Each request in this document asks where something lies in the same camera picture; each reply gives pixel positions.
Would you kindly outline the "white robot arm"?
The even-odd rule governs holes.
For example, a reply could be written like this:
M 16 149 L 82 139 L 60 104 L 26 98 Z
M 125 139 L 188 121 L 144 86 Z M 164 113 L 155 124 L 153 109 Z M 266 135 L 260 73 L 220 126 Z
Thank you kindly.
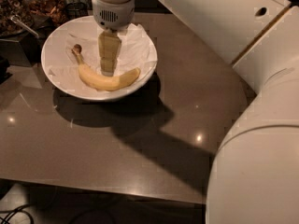
M 149 136 L 146 156 L 206 190 L 206 224 L 299 224 L 298 9 L 288 0 L 158 0 L 242 77 L 251 102 L 215 156 Z

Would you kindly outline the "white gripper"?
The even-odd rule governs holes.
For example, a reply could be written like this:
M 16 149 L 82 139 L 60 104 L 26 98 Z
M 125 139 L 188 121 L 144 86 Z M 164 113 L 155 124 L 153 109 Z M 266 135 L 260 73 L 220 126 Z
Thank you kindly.
M 93 16 L 104 30 L 123 30 L 134 16 L 135 0 L 92 0 Z M 117 65 L 121 40 L 116 32 L 103 31 L 98 36 L 101 73 L 112 77 Z

